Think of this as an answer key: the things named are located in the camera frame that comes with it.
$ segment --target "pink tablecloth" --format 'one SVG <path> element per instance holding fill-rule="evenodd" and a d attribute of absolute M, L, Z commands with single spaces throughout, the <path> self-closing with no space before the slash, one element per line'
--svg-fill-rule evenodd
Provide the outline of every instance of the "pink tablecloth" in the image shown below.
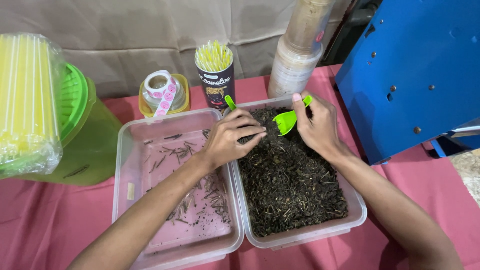
<path fill-rule="evenodd" d="M 339 94 L 332 88 L 339 66 L 317 68 L 307 89 L 335 104 L 339 135 L 357 152 Z M 237 103 L 266 99 L 268 77 L 235 82 Z M 191 88 L 192 110 L 206 107 L 200 87 Z M 126 123 L 142 118 L 137 97 L 106 100 Z M 480 208 L 449 159 L 433 160 L 417 146 L 374 169 L 419 203 L 452 239 L 466 269 L 480 269 Z M 61 270 L 111 223 L 113 177 L 90 187 L 0 181 L 0 268 Z M 206 269 L 406 269 L 405 253 L 369 214 L 350 233 L 277 251 L 253 247 L 245 238 L 224 260 Z"/>

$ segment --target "beige fabric backdrop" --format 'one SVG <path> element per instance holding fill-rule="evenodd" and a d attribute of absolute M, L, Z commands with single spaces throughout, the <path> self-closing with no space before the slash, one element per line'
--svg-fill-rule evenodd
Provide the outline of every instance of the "beige fabric backdrop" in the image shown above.
<path fill-rule="evenodd" d="M 0 33 L 40 33 L 92 78 L 101 97 L 138 94 L 166 69 L 200 84 L 196 46 L 230 44 L 235 78 L 270 74 L 278 38 L 295 0 L 1 0 Z M 323 38 L 330 40 L 350 0 L 336 0 Z"/>

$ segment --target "floor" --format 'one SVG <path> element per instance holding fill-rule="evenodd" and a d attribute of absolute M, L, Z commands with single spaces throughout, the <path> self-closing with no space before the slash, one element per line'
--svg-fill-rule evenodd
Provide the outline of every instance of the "floor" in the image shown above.
<path fill-rule="evenodd" d="M 480 207 L 480 149 L 450 157 L 450 160 Z"/>

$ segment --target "hand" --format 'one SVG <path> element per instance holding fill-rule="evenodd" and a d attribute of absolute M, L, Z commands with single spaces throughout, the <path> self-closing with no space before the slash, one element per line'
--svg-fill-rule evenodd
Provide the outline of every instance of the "hand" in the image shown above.
<path fill-rule="evenodd" d="M 260 126 L 252 115 L 242 109 L 235 109 L 224 119 L 214 124 L 203 149 L 199 152 L 205 155 L 205 159 L 211 164 L 210 169 L 243 158 L 248 154 L 267 133 L 265 127 Z M 237 140 L 256 134 L 246 144 Z"/>
<path fill-rule="evenodd" d="M 313 98 L 309 105 L 313 114 L 311 119 L 307 117 L 305 104 L 302 101 L 307 95 L 311 95 Z M 301 138 L 308 147 L 328 159 L 332 153 L 343 146 L 338 139 L 336 130 L 335 106 L 308 91 L 293 94 L 292 100 L 293 109 L 297 115 L 297 129 Z"/>

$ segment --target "clear plastic tray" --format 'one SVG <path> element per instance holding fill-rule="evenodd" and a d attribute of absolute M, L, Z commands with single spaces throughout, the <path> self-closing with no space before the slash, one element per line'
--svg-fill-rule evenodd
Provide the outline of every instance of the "clear plastic tray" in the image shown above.
<path fill-rule="evenodd" d="M 149 173 L 154 162 L 168 154 L 159 152 L 164 150 L 163 147 L 184 147 L 184 141 L 188 141 L 196 144 L 191 145 L 192 150 L 198 151 L 205 142 L 202 130 L 211 128 L 220 119 L 218 110 L 203 109 L 125 124 L 119 132 L 112 222 L 190 156 L 177 159 L 175 154 L 167 155 L 160 166 Z M 176 134 L 182 136 L 175 140 L 164 139 Z M 233 164 L 222 166 L 216 175 L 225 184 L 229 222 L 223 222 L 223 217 L 206 206 L 209 201 L 201 200 L 204 190 L 196 189 L 193 194 L 195 202 L 191 203 L 186 214 L 181 215 L 189 224 L 174 221 L 173 225 L 167 221 L 137 258 L 132 270 L 191 267 L 223 259 L 241 245 L 244 229 L 234 185 Z"/>
<path fill-rule="evenodd" d="M 273 98 L 256 102 L 238 104 L 237 107 L 246 110 L 270 107 L 287 107 L 292 106 L 291 97 Z M 230 109 L 227 108 L 224 115 L 227 115 Z M 311 225 L 300 229 L 290 230 L 288 232 L 276 233 L 266 237 L 257 237 L 252 233 L 250 224 L 250 215 L 247 207 L 247 198 L 243 189 L 242 179 L 240 177 L 240 169 L 237 161 L 233 162 L 233 174 L 235 176 L 235 185 L 239 196 L 240 210 L 243 217 L 243 225 L 248 240 L 254 246 L 259 248 L 272 248 L 273 250 L 307 243 L 313 240 L 327 238 L 350 232 L 353 227 L 360 226 L 367 218 L 367 208 L 363 198 L 357 191 L 341 176 L 337 174 L 337 180 L 340 188 L 343 190 L 343 196 L 347 201 L 348 216 L 346 218 L 327 221 L 318 225 Z"/>

